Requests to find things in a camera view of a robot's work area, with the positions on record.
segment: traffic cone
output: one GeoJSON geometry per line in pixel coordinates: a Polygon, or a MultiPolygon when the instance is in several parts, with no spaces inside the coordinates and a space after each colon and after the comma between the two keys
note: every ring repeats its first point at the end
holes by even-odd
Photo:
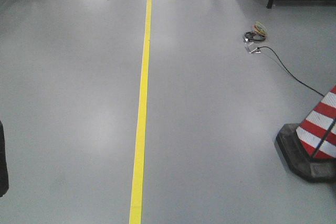
{"type": "Polygon", "coordinates": [[[336,182],[336,86],[301,124],[285,124],[277,143],[292,172],[309,182],[336,182]]]}

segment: black rubber base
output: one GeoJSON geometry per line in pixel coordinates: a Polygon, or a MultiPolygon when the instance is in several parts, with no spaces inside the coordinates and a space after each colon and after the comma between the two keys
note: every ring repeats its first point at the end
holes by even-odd
{"type": "Polygon", "coordinates": [[[285,124],[277,135],[277,143],[289,169],[309,182],[336,182],[336,159],[311,161],[296,134],[298,126],[285,124]]]}
{"type": "Polygon", "coordinates": [[[5,155],[5,136],[2,123],[0,122],[0,197],[8,191],[8,172],[5,155]]]}

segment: yellow floor tape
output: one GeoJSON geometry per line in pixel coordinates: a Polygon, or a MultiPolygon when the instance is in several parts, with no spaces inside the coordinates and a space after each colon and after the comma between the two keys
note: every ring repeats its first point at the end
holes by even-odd
{"type": "Polygon", "coordinates": [[[138,126],[136,128],[134,172],[132,184],[130,224],[141,224],[145,137],[147,121],[148,67],[150,58],[152,0],[147,0],[145,37],[142,55],[138,126]]]}

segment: reflective stripe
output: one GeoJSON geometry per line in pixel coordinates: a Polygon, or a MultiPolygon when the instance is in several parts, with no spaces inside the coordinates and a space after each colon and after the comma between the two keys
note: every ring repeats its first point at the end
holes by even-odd
{"type": "Polygon", "coordinates": [[[332,145],[330,144],[329,142],[325,141],[320,149],[320,151],[328,154],[329,156],[332,156],[332,157],[336,157],[336,146],[335,145],[332,145]]]}
{"type": "Polygon", "coordinates": [[[305,142],[306,144],[309,144],[310,146],[316,148],[318,144],[320,143],[321,139],[317,136],[311,134],[310,132],[304,130],[301,127],[298,127],[296,129],[296,132],[298,134],[298,137],[301,141],[305,142]]]}
{"type": "Polygon", "coordinates": [[[332,119],[316,111],[312,111],[306,118],[307,121],[327,130],[332,124],[332,119]]]}
{"type": "Polygon", "coordinates": [[[329,106],[323,102],[320,102],[314,109],[314,111],[322,114],[322,115],[325,115],[329,118],[336,118],[336,108],[332,107],[332,106],[329,106]]]}
{"type": "Polygon", "coordinates": [[[324,104],[336,108],[336,94],[329,92],[322,101],[324,104]]]}

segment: electrical cord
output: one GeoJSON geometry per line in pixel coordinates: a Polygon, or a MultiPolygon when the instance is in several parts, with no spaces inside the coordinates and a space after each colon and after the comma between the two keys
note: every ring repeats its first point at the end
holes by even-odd
{"type": "Polygon", "coordinates": [[[277,53],[270,47],[258,47],[258,49],[260,50],[261,48],[268,48],[269,50],[271,50],[275,56],[278,58],[279,62],[281,63],[281,65],[284,67],[284,69],[287,71],[287,73],[289,73],[290,76],[292,76],[297,82],[299,82],[300,84],[304,85],[305,87],[307,87],[308,89],[314,91],[315,93],[319,94],[320,96],[324,96],[324,94],[322,94],[321,92],[317,91],[316,89],[313,89],[312,87],[308,86],[307,84],[305,84],[304,82],[300,81],[298,78],[296,78],[287,68],[286,66],[282,63],[282,61],[280,60],[279,56],[277,55],[277,53]]]}

